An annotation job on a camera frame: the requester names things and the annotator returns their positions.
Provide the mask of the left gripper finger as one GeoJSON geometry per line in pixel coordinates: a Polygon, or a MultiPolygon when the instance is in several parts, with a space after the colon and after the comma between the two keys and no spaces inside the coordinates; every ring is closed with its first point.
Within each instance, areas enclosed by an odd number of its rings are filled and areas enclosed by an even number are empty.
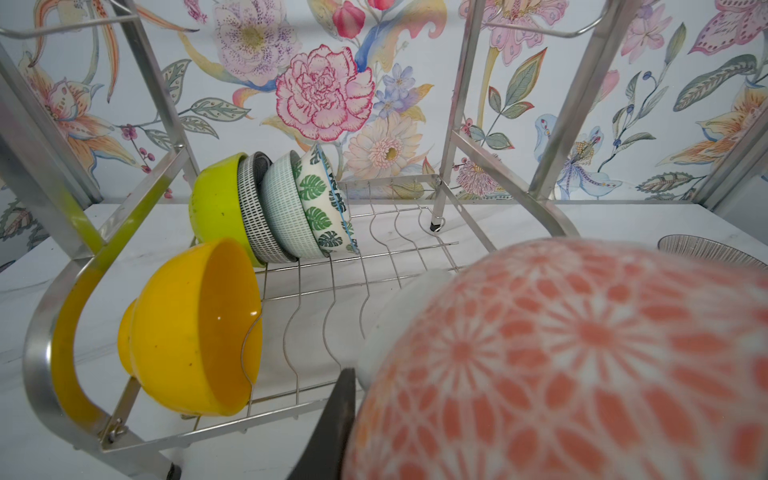
{"type": "Polygon", "coordinates": [[[341,478],[349,435],[356,417],[356,374],[353,368],[341,371],[319,421],[288,476],[294,479],[341,478]]]}

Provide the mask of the dark blue patterned bowl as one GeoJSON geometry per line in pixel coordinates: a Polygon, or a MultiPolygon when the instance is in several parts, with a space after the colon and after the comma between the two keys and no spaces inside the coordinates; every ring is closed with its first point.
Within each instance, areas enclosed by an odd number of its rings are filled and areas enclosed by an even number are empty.
{"type": "Polygon", "coordinates": [[[291,263],[296,258],[272,233],[259,198],[258,187],[271,165],[263,152],[247,155],[239,161],[237,187],[241,216],[249,246],[260,264],[291,263]]]}

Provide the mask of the steel wire dish rack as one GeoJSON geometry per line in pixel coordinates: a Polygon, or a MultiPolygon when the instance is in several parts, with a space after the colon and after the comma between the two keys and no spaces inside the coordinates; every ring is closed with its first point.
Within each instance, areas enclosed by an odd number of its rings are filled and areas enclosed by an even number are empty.
{"type": "Polygon", "coordinates": [[[27,31],[4,30],[11,39],[44,39],[85,28],[120,25],[132,47],[168,139],[160,165],[142,181],[111,217],[95,227],[70,190],[66,172],[74,161],[64,154],[52,122],[22,85],[8,64],[1,66],[1,104],[11,111],[12,123],[2,131],[8,160],[1,172],[19,191],[20,199],[67,253],[69,262],[53,280],[30,321],[22,369],[27,398],[41,423],[74,448],[132,479],[177,479],[180,467],[165,451],[233,431],[248,430],[287,416],[322,407],[321,401],[297,402],[291,407],[253,414],[252,403],[237,407],[237,419],[156,441],[132,433],[127,420],[141,390],[130,378],[113,412],[93,403],[76,374],[74,345],[82,311],[109,268],[179,174],[191,177],[194,192],[190,218],[197,240],[213,234],[239,240],[252,256],[256,272],[268,274],[280,265],[302,271],[314,265],[343,261],[364,262],[351,230],[348,184],[326,167],[300,181],[288,173],[297,161],[289,153],[274,165],[250,155],[224,168],[215,182],[200,173],[171,104],[171,83],[161,74],[142,25],[139,7],[116,1],[111,14],[92,13],[71,25],[47,25],[38,20],[27,31]]]}

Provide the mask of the lime green bowl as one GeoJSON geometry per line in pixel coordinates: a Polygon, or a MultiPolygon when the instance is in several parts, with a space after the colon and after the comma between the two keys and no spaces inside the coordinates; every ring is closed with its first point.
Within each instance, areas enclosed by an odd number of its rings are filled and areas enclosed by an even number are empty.
{"type": "Polygon", "coordinates": [[[250,246],[239,201],[238,167],[247,158],[239,152],[202,170],[193,186],[188,213],[199,243],[234,239],[246,250],[252,265],[262,267],[250,246]]]}

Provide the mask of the pink striped bowl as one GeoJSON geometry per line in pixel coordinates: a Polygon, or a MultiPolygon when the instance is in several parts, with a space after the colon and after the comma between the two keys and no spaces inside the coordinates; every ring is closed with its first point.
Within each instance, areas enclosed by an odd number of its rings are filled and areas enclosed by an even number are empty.
{"type": "Polygon", "coordinates": [[[685,257],[750,266],[763,270],[767,269],[766,263],[746,252],[724,243],[695,235],[666,235],[658,240],[657,248],[662,252],[685,257]]]}

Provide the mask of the yellow bowl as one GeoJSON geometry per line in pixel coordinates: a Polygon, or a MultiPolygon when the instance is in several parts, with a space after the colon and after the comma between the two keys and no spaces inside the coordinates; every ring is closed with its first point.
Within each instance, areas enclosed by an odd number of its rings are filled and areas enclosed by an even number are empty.
{"type": "Polygon", "coordinates": [[[126,309],[120,362],[163,407],[195,416],[232,416],[258,376],[262,312],[246,250],[231,238],[173,257],[126,309]]]}

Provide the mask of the green leaf pattern bowl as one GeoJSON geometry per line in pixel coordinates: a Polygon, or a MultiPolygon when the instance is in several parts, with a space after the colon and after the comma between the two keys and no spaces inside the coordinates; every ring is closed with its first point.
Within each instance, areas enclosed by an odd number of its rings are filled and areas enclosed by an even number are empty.
{"type": "Polygon", "coordinates": [[[299,160],[292,160],[291,166],[305,218],[320,250],[326,255],[358,255],[347,198],[321,146],[313,145],[299,160]]]}

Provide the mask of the pale teal glass bowl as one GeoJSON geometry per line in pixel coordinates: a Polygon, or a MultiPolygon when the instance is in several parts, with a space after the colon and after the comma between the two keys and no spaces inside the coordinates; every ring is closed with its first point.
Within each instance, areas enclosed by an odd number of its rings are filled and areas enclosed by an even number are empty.
{"type": "Polygon", "coordinates": [[[261,205],[280,245],[300,260],[326,257],[319,248],[299,198],[292,166],[300,159],[291,150],[275,161],[259,186],[261,205]]]}

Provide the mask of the black white floral bowl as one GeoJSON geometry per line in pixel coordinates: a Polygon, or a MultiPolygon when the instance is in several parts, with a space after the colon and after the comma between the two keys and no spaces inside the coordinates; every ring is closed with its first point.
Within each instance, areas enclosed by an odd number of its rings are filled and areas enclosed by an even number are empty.
{"type": "Polygon", "coordinates": [[[512,245],[395,343],[346,479],[763,479],[767,274],[621,242],[512,245]]]}

